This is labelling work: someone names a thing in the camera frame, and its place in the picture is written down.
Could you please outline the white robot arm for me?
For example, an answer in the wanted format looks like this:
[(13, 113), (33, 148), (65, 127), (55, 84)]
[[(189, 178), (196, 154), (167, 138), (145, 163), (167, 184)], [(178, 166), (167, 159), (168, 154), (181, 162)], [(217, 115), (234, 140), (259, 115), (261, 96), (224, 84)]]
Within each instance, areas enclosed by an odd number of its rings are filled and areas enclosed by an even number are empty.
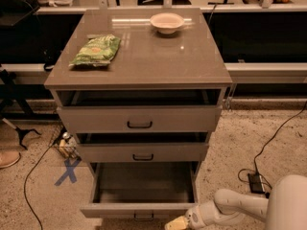
[(265, 223), (265, 230), (307, 230), (307, 178), (287, 175), (269, 198), (220, 189), (211, 201), (196, 205), (165, 224), (165, 230), (199, 230), (212, 224), (233, 225), (244, 216)]

